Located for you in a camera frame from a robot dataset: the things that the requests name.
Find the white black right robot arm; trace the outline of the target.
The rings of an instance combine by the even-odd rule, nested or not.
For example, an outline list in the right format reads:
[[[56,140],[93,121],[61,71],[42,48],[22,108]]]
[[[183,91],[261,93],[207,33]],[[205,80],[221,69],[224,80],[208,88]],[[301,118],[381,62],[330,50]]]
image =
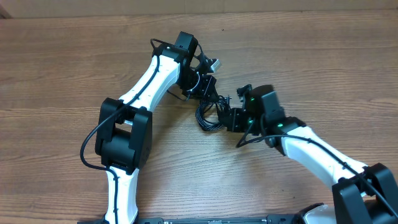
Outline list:
[[[217,112],[228,131],[243,134],[237,146],[264,141],[307,168],[333,194],[333,206],[309,206],[292,223],[397,223],[397,183],[385,165],[354,160],[300,119],[286,116],[272,85],[246,85],[237,94],[242,107],[232,108],[226,100]]]

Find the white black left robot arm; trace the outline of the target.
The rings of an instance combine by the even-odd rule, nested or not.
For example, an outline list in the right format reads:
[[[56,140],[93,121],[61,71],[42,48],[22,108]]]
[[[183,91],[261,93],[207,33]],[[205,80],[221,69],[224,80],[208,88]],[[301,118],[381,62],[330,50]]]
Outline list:
[[[174,44],[151,39],[151,63],[139,81],[119,99],[103,101],[95,152],[108,178],[108,209],[99,223],[137,223],[139,171],[152,148],[152,117],[167,90],[177,84],[187,98],[204,98],[220,68],[217,58],[195,55],[200,44],[180,32]]]

